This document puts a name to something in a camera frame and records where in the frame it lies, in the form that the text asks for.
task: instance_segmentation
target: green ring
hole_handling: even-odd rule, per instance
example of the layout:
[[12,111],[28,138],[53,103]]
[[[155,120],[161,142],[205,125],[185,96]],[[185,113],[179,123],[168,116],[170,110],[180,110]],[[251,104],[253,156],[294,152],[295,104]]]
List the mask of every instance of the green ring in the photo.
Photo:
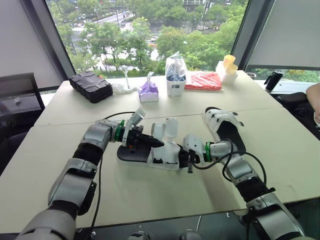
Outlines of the green ring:
[[125,120],[122,120],[119,124],[119,126],[116,128],[116,131],[115,131],[115,136],[114,136],[114,140],[116,142],[119,141],[119,135],[120,135],[120,131],[121,131],[121,128],[125,125]]
[[211,159],[211,154],[210,154],[210,142],[206,142],[205,143],[205,156],[206,156],[206,161],[207,162],[212,162],[212,159]]

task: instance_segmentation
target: red plastic bag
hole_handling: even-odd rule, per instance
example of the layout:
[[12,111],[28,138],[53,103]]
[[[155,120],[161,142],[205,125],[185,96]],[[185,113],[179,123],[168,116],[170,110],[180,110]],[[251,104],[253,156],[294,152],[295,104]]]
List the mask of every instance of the red plastic bag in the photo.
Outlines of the red plastic bag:
[[191,71],[190,75],[191,81],[186,82],[185,89],[216,91],[222,88],[218,74],[213,71]]

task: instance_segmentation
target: black thermos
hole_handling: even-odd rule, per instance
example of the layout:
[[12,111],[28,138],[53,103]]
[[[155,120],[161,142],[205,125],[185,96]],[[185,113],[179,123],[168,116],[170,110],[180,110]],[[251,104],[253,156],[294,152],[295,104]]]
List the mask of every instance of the black thermos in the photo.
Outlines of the black thermos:
[[264,85],[266,85],[265,90],[272,91],[277,83],[280,81],[284,75],[283,71],[275,70],[268,78],[265,80]]

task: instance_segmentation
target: cord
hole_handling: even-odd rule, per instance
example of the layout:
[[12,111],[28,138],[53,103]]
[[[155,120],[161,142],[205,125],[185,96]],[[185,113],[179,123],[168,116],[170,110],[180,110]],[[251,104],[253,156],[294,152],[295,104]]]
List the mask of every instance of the cord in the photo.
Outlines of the cord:
[[[250,152],[246,152],[246,151],[234,151],[232,154],[240,154],[240,155],[249,155],[250,157],[254,158],[254,160],[256,160],[258,162],[258,164],[260,165],[261,169],[262,169],[262,173],[263,173],[263,182],[265,185],[267,185],[267,174],[266,174],[266,170],[262,164],[262,162],[255,156],[253,155],[252,153]],[[221,158],[218,159],[218,161],[220,162],[222,159],[226,158],[227,156],[231,155],[231,152],[230,153],[227,153],[226,155],[222,156]]]
[[245,240],[249,240],[249,232],[250,232],[250,222],[248,222],[245,227]]
[[[123,111],[123,112],[118,112],[115,114],[112,114],[110,116],[105,117],[104,119],[109,119],[111,117],[117,116],[117,115],[121,115],[121,114],[134,114],[134,111]],[[100,200],[101,200],[101,168],[102,168],[102,160],[103,157],[101,156],[101,160],[100,160],[100,166],[99,166],[99,178],[98,178],[98,200],[96,202],[96,208],[95,208],[95,212],[93,215],[93,219],[92,219],[92,223],[91,226],[89,228],[89,231],[86,234],[86,240],[90,239],[90,234],[94,229],[95,223],[96,223],[96,219],[97,219],[97,215],[98,215],[98,211],[99,211],[99,206],[100,206]]]
[[[218,144],[218,143],[223,142],[223,141],[228,141],[228,142],[230,143],[230,145],[231,145],[231,152],[233,152],[233,150],[234,150],[234,145],[233,145],[233,142],[232,142],[230,139],[226,138],[226,139],[221,140],[221,141],[218,141],[218,142],[216,142],[216,143]],[[207,169],[209,169],[209,168],[212,168],[214,165],[220,163],[221,160],[222,160],[223,158],[225,158],[225,157],[227,157],[227,156],[220,157],[217,161],[209,164],[208,166],[197,166],[194,162],[192,163],[192,165],[193,165],[196,169],[199,169],[199,170],[207,170]]]
[[97,215],[98,215],[98,211],[99,211],[99,205],[100,205],[100,199],[101,199],[101,168],[102,168],[102,160],[103,157],[101,157],[100,160],[100,167],[99,167],[99,179],[98,179],[98,200],[96,202],[96,208],[95,208],[95,212],[93,215],[93,219],[92,219],[92,223],[91,223],[91,227],[89,228],[89,231],[86,234],[86,240],[90,239],[90,235],[94,229],[95,223],[96,223],[96,219],[97,219]]
[[198,232],[198,230],[199,230],[201,218],[202,218],[202,215],[199,216],[198,224],[196,225],[196,232]]
[[121,114],[134,114],[134,113],[135,113],[134,111],[123,111],[123,112],[118,112],[118,113],[112,114],[110,116],[107,116],[104,119],[109,119],[111,117],[114,117],[114,116],[117,116],[117,115],[121,115]]
[[220,157],[217,161],[211,163],[210,165],[208,166],[197,166],[194,162],[192,163],[192,165],[196,168],[196,169],[199,169],[199,170],[207,170],[211,167],[213,167],[214,165],[216,165],[217,163],[220,163],[222,161],[222,159],[228,157],[227,161],[225,162],[224,166],[223,166],[223,169],[222,169],[222,175],[223,177],[230,181],[230,178],[227,177],[226,175],[226,169],[227,169],[227,166],[229,164],[229,162],[231,161],[232,159],[232,156],[234,154],[240,154],[240,155],[249,155],[250,157],[254,158],[254,160],[256,160],[258,162],[258,164],[260,165],[261,169],[262,169],[262,173],[263,173],[263,182],[265,185],[267,185],[267,173],[266,173],[266,170],[265,170],[265,167],[264,165],[262,164],[262,162],[255,156],[253,155],[252,153],[250,152],[246,152],[246,151],[234,151],[234,145],[232,143],[232,141],[230,139],[224,139],[224,140],[221,140],[217,143],[220,143],[222,141],[228,141],[230,144],[231,144],[231,149],[230,149],[230,152],[225,154],[224,156]]

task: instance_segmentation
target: office chair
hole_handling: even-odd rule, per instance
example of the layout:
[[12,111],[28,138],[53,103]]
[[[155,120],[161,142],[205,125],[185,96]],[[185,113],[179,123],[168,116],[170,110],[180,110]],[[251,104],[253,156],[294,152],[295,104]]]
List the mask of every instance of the office chair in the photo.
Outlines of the office chair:
[[304,92],[279,95],[275,99],[320,140],[320,129],[314,121],[314,109]]
[[0,175],[44,109],[32,72],[0,77]]

